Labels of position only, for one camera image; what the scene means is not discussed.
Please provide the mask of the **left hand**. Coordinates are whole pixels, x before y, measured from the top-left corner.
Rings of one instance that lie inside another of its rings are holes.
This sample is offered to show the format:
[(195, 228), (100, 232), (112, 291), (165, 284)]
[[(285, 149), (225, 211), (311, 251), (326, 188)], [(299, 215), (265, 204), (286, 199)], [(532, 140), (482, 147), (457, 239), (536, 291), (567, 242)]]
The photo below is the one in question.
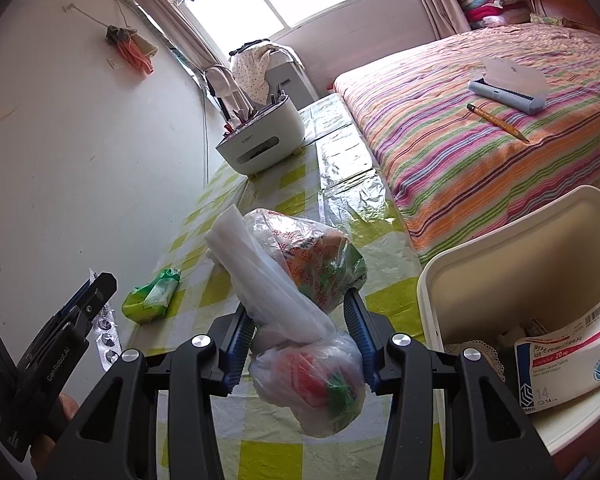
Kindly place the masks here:
[(78, 409), (78, 402), (68, 394), (61, 393), (58, 396), (52, 411), (50, 426), (47, 427), (46, 433), (41, 434), (30, 447), (30, 463), (37, 474), (43, 470), (48, 456)]

